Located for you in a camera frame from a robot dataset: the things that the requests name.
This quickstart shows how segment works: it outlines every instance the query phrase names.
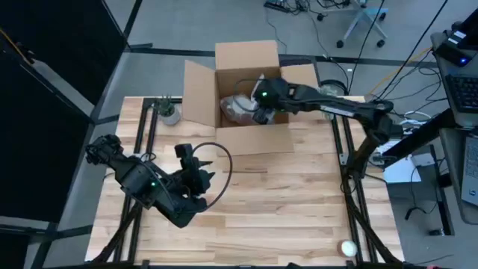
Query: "concrete floor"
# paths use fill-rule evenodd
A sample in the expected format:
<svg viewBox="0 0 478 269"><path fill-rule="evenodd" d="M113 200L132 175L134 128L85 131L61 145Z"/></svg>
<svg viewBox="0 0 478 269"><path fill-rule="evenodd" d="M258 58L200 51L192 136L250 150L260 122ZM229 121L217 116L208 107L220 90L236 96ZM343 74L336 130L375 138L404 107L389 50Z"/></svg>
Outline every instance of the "concrete floor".
<svg viewBox="0 0 478 269"><path fill-rule="evenodd" d="M134 0L107 0L114 18L121 28L125 27ZM302 13L292 16L274 10L265 10L259 0L143 0L134 27L129 37L130 44L153 43L155 48L162 49L198 49L214 50L218 42L273 40L273 29L266 23L266 12L271 23L278 30L279 38L288 46L288 54L323 55L357 57L359 49L367 32L367 24L360 22L347 40L342 49L335 48L335 42L341 38L349 26L353 16L346 14L330 14L323 22L317 22L320 40L326 48L325 52L317 44L314 26L311 17ZM379 6L379 1L370 1L370 6ZM372 32L364 47L363 58L404 60L410 53L422 31L434 17L441 5L434 0L403 0L386 1L384 7L389 8L388 15L381 26L388 34L386 44L382 48L376 47L378 34ZM316 3L312 3L313 10L320 10ZM459 19L466 18L471 10L476 8L474 0L460 0L457 3L448 3L441 15L432 26L426 37L418 47L417 52L431 46L429 35L433 31L442 31ZM285 53L285 47L280 46L280 52ZM108 97L102 109L101 116L106 117L120 111L124 96L160 96L163 94L182 95L184 60L192 60L207 67L214 67L214 59L207 57L182 57L167 55L142 55L125 53L117 67L109 85ZM348 69L352 64L341 64L351 76ZM319 63L317 65L321 79L335 78L344 81L344 74L334 64ZM358 65L353 82L353 95L364 95L375 86L383 77L393 72L397 67L378 65ZM49 79L62 84L60 78L54 75ZM415 72L403 79L394 94L389 97L404 96L414 93L424 86L437 82L436 76L421 75ZM425 104L424 100L435 87L425 90L412 98L400 99L395 102L399 113L412 111ZM444 97L441 88L433 98ZM78 97L78 103L84 100ZM437 102L422 112L430 115L439 113L448 107L447 102ZM110 123L95 129L93 137L113 133L116 123ZM72 196L69 198L66 211L60 223L61 228L72 228L93 223L96 205L102 185L104 168L93 168L83 163L81 172L75 180ZM421 170L424 178L434 177L433 173ZM443 255L453 256L435 262L450 268L473 268L471 258L467 253L478 247L476 228L464 224L457 212L456 200L447 190L450 201L450 210L453 215L453 225L456 236L442 238L429 237L426 231L437 228L439 223L438 211L430 215L414 214L411 220L404 221L403 217L411 202L409 193L400 186L390 186L392 207L394 209L400 240L406 260L409 262L424 262ZM419 204L426 208L433 206L433 201L421 200ZM46 267L60 265L77 265L84 261L84 254L88 244L88 236L55 241L46 260ZM34 254L34 247L29 254ZM30 268L31 257L25 263Z"/></svg>

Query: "open cardboard box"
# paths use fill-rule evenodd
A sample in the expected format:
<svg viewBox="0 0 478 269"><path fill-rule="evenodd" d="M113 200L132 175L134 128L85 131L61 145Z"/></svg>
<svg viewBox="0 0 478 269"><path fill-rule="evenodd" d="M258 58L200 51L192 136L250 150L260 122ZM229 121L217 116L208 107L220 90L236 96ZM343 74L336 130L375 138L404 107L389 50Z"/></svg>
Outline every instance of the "open cardboard box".
<svg viewBox="0 0 478 269"><path fill-rule="evenodd" d="M306 117L293 114L277 114L276 124L239 126L230 122L220 110L219 101L231 96L237 81L283 77L286 81L318 87L312 64L280 67L276 41L254 41L216 44L216 70L186 61L184 70L184 96L182 116L185 120L216 128L216 142L230 151L231 155L293 152L290 121L317 120L319 113L307 113ZM237 94L251 95L255 81L238 84Z"/></svg>

